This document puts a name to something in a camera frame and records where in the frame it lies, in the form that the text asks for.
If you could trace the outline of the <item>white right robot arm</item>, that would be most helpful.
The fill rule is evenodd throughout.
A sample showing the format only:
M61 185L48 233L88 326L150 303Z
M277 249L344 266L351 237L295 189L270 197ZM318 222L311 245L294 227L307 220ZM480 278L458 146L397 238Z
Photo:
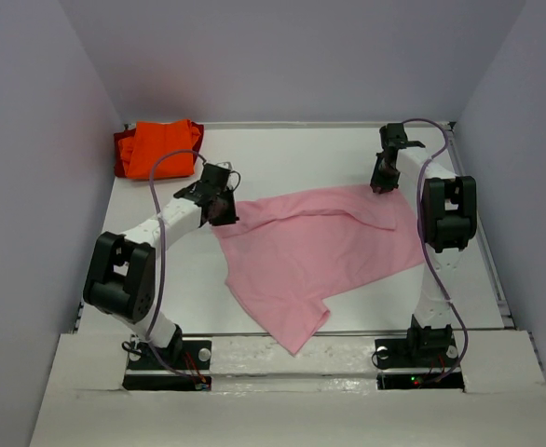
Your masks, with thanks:
M376 154L370 181L373 191L386 194L398 189L404 175L415 182L415 211L425 267L416 310L402 338L375 342L374 365L381 369L423 368L437 360L454 365L448 353L456 348L453 320L461 321L449 295L461 253L477 230L476 181L443 167L438 157L446 152L449 138L431 155L424 143L410 139L410 120L380 128L381 151Z

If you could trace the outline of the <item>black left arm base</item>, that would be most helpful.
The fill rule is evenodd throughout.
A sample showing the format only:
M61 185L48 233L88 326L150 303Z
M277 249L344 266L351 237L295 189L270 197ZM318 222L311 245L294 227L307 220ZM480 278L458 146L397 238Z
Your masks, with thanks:
M122 386L128 391L211 391L212 340L184 338L181 353L159 358L147 343L131 336L121 344L127 354Z

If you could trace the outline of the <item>pink t shirt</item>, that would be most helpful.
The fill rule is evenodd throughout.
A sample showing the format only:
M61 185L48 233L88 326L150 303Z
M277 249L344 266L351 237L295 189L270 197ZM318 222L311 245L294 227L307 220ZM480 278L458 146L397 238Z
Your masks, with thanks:
M291 355L328 320L325 299L423 262L416 215L398 191L322 188L242 201L237 215L212 229L225 284Z

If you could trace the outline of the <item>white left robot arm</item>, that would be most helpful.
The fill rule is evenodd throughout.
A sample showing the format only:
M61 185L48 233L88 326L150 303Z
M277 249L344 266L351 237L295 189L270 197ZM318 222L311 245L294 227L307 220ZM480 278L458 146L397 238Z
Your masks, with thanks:
M156 365L175 365L183 351L183 332L161 311L166 252L204 225L235 224L235 189L240 175L229 162L205 162L197 181L176 192L156 213L122 234L104 232L95 242L83 300L132 330L147 345Z

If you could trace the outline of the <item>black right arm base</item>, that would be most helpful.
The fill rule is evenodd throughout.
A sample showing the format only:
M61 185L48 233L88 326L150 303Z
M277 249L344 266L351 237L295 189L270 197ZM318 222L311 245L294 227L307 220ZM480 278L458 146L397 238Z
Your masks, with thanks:
M461 368L450 371L458 360L454 336L440 347L415 350L405 336L375 340L371 362L376 368L377 388L390 390L455 389L463 391Z

